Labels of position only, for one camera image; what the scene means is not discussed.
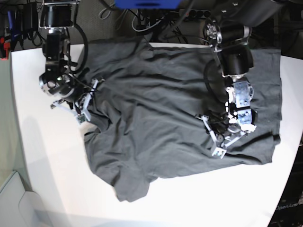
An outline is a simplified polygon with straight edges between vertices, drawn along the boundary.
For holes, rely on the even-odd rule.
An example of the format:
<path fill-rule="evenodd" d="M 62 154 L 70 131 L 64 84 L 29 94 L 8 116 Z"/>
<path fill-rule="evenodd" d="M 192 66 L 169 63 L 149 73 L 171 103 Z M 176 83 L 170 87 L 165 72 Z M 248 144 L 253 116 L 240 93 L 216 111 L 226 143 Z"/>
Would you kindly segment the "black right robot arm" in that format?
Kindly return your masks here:
<path fill-rule="evenodd" d="M 84 76 L 89 44 L 83 29 L 77 24 L 78 0 L 44 0 L 39 27 L 47 30 L 43 43 L 45 72 L 39 77 L 40 88 L 49 96 L 58 96 L 58 104 L 67 103 L 70 109 L 80 110 L 84 95 L 95 89 L 85 83 Z M 80 63 L 71 59 L 69 28 L 75 28 L 83 39 Z"/>

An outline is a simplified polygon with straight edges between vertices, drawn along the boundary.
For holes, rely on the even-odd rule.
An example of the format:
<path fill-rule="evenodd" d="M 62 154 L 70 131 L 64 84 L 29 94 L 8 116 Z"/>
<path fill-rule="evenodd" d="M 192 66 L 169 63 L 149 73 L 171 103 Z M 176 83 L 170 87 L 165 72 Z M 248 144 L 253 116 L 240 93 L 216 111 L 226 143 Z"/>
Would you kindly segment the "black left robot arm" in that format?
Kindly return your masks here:
<path fill-rule="evenodd" d="M 203 115 L 202 121 L 218 148 L 235 144 L 255 132 L 254 89 L 247 79 L 254 67 L 249 39 L 259 26 L 286 4 L 285 0 L 217 0 L 206 21 L 206 32 L 228 95 L 221 120 Z"/>

